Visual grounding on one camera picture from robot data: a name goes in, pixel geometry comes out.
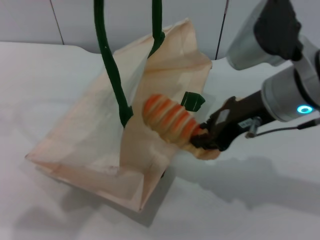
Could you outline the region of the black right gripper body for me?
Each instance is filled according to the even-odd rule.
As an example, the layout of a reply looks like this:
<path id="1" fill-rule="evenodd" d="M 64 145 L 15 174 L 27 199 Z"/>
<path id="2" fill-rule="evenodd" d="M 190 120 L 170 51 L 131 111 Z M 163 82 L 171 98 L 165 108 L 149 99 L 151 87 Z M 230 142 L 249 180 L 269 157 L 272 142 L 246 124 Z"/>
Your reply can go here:
<path id="1" fill-rule="evenodd" d="M 210 134 L 210 149 L 225 151 L 232 141 L 247 132 L 255 118 L 263 126 L 273 121 L 273 117 L 265 108 L 261 91 L 257 91 L 241 100 L 232 96 L 224 105 L 210 115 L 207 130 Z"/>

